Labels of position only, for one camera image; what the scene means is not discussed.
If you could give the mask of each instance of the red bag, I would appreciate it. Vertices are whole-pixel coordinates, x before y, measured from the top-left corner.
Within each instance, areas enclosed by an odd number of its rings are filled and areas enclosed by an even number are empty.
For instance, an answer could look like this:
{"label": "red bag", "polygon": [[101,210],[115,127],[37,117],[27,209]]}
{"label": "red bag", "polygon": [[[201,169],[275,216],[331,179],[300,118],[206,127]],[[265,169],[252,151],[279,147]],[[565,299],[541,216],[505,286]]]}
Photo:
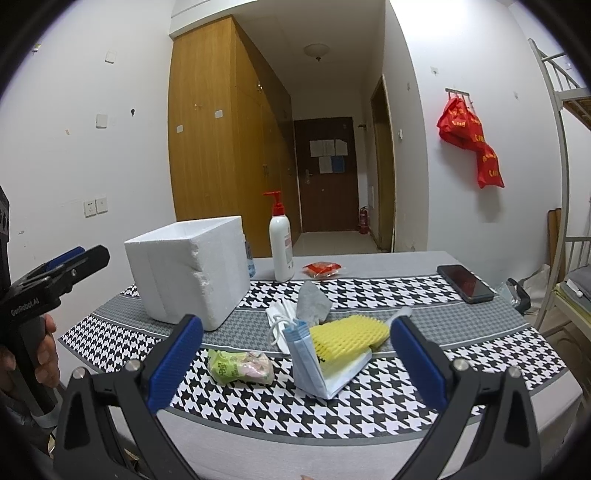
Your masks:
{"label": "red bag", "polygon": [[439,136],[456,147],[475,152],[484,149],[482,123],[468,110],[463,98],[454,96],[449,99],[437,126]]}
{"label": "red bag", "polygon": [[505,187],[499,171],[499,158],[490,145],[485,144],[484,150],[476,154],[478,166],[478,186],[483,189],[487,185]]}
{"label": "red bag", "polygon": [[470,134],[467,131],[466,102],[459,97],[450,97],[443,109],[443,114],[437,122],[439,136],[448,143],[464,150],[470,144]]}

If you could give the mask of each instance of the green snack bag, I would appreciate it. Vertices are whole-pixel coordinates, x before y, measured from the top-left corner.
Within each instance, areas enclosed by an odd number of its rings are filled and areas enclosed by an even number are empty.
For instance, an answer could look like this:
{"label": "green snack bag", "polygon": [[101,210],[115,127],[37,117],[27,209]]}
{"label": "green snack bag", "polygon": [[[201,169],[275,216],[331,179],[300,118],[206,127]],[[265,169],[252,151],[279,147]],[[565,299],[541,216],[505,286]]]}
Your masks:
{"label": "green snack bag", "polygon": [[221,352],[208,350],[207,369],[221,385],[242,380],[270,385],[275,378],[273,364],[261,352]]}

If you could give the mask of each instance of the white wall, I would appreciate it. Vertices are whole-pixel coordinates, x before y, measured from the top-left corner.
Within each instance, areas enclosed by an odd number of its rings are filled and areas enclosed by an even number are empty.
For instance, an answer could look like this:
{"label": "white wall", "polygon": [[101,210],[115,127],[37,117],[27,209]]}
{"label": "white wall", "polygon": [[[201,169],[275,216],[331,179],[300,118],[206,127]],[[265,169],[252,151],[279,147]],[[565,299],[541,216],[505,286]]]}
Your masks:
{"label": "white wall", "polygon": [[[509,10],[523,30],[525,37],[532,38],[545,54],[554,55],[564,51],[539,20],[521,4],[513,4]],[[569,59],[565,57],[556,59],[556,62],[564,69],[568,68],[567,64],[570,63]],[[585,86],[582,76],[574,67],[567,72],[580,86]],[[552,70],[550,70],[550,74],[554,88],[560,90]],[[561,80],[563,85],[566,85],[563,76],[561,76]],[[591,179],[591,157],[589,155],[591,152],[591,132],[566,109],[562,110],[562,116],[570,166],[570,214],[567,234],[589,235],[591,232],[589,216],[591,207],[589,202],[591,199],[591,181],[589,181]]]}
{"label": "white wall", "polygon": [[176,38],[205,22],[227,15],[226,10],[257,0],[176,0],[170,14],[170,36]]}
{"label": "white wall", "polygon": [[375,151],[375,132],[372,118],[371,97],[374,94],[376,85],[382,76],[382,64],[384,62],[384,35],[385,35],[385,7],[382,7],[382,17],[376,29],[370,60],[363,85],[361,87],[361,98],[363,106],[364,122],[367,130],[365,137],[365,157],[367,162],[367,189],[369,205],[369,227],[375,237],[379,237],[379,192],[378,192],[378,162]]}
{"label": "white wall", "polygon": [[[548,93],[519,25],[491,0],[390,1],[423,107],[428,248],[448,251],[492,284],[531,274],[546,258],[547,212],[560,204],[560,162]],[[445,87],[472,94],[506,188],[480,190],[474,153],[439,138]]]}
{"label": "white wall", "polygon": [[[103,244],[111,253],[106,269],[63,297],[54,315],[59,332],[132,283],[125,240],[175,220],[167,142],[172,7],[171,0],[75,3],[0,103],[12,278],[77,245]],[[108,50],[117,52],[115,64],[105,63]],[[106,129],[95,128],[97,113],[109,115]],[[85,219],[82,202],[103,195],[109,212]]]}
{"label": "white wall", "polygon": [[[420,23],[429,13],[423,2],[409,2],[415,9],[413,18]],[[427,232],[433,180],[427,164],[427,138],[421,102],[423,92],[417,84],[414,69],[414,49],[407,45],[402,22],[399,22],[390,0],[385,6],[384,63],[382,72],[390,104],[391,125],[394,132],[394,170],[396,177],[395,249],[413,251],[427,249]],[[419,50],[432,50],[436,45],[426,43]],[[402,130],[403,140],[397,138]]]}
{"label": "white wall", "polygon": [[294,120],[310,118],[353,117],[355,133],[355,154],[357,156],[357,177],[359,186],[359,206],[368,204],[368,176],[365,157],[365,135],[358,128],[365,123],[361,94],[352,88],[311,88],[298,90],[291,94],[291,109]]}

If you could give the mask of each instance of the human hand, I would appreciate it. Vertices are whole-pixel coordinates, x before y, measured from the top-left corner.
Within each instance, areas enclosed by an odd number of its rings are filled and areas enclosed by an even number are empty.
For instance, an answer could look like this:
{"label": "human hand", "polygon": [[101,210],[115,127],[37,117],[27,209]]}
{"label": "human hand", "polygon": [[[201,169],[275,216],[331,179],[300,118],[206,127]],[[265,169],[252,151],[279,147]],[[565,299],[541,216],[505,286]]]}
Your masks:
{"label": "human hand", "polygon": [[[53,333],[57,330],[51,315],[46,314],[45,329],[47,334],[37,349],[39,366],[35,369],[35,377],[40,384],[55,388],[60,382],[60,369],[57,366],[56,341]],[[14,355],[4,346],[0,346],[0,390],[13,398],[18,398],[18,391],[8,374],[17,367]]]}

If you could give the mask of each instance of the wardrobe door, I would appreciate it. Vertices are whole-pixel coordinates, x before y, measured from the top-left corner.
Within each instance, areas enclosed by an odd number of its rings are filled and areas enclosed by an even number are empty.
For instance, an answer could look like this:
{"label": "wardrobe door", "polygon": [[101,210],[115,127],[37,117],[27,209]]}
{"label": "wardrobe door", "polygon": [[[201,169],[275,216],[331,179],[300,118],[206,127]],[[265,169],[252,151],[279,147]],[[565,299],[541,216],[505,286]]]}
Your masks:
{"label": "wardrobe door", "polygon": [[250,96],[253,100],[260,102],[261,84],[247,48],[242,42],[239,32],[236,30],[237,28],[240,27],[234,24],[233,34],[235,36],[234,41],[236,44],[236,87]]}
{"label": "wardrobe door", "polygon": [[[233,23],[220,20],[174,40],[168,153],[177,220],[238,214],[230,98]],[[221,110],[221,117],[215,115]]]}
{"label": "wardrobe door", "polygon": [[269,220],[272,202],[267,191],[264,166],[265,140],[262,108],[251,96],[236,88],[235,141],[239,209],[242,228],[255,257],[270,257]]}
{"label": "wardrobe door", "polygon": [[264,129],[264,148],[265,148],[265,175],[267,177],[267,191],[274,192],[281,190],[281,166],[279,161],[281,138],[278,135],[279,130],[277,120],[266,99],[261,106],[263,129]]}
{"label": "wardrobe door", "polygon": [[290,219],[291,239],[295,243],[301,234],[300,225],[300,196],[298,193],[298,177],[296,169],[296,155],[293,142],[285,141],[281,135],[279,165],[281,174],[281,190],[285,202],[285,213]]}

